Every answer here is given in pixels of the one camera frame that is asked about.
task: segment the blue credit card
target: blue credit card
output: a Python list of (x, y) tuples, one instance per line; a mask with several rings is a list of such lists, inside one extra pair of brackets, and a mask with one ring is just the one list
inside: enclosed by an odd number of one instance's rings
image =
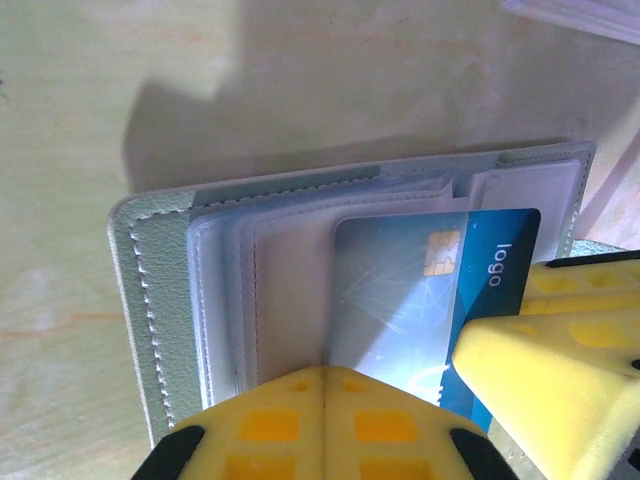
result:
[(327, 360), (471, 418), (491, 416), (451, 365), (463, 325), (516, 315), (534, 209), (352, 218), (335, 231)]

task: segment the gold emv chip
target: gold emv chip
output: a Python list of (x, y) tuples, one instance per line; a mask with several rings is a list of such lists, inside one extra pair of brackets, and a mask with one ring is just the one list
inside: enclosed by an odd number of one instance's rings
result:
[(429, 235), (424, 276), (449, 275), (456, 268), (460, 232), (435, 232)]

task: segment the card holder wallet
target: card holder wallet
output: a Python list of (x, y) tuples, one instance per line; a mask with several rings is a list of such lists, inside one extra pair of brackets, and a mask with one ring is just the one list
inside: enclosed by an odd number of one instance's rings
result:
[(565, 256), (594, 151), (390, 160), (125, 199), (109, 237), (152, 442), (203, 407), (323, 361), (340, 220), (537, 208), (534, 261)]

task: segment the foam pad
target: foam pad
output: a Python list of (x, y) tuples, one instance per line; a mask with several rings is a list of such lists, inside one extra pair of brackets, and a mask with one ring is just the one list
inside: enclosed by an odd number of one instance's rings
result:
[(474, 320), (453, 363), (550, 479), (606, 478), (640, 425), (640, 309)]
[(134, 480), (517, 480), (469, 420), (342, 367), (279, 378), (180, 423)]
[(640, 308), (640, 251), (531, 267), (520, 315)]

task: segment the light wooden surface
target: light wooden surface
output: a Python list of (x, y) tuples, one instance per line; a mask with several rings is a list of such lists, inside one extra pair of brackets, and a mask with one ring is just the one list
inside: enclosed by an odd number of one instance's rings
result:
[(147, 454), (105, 234), (129, 186), (589, 139), (579, 226), (640, 246), (640, 50), (499, 3), (1, 2), (0, 477)]

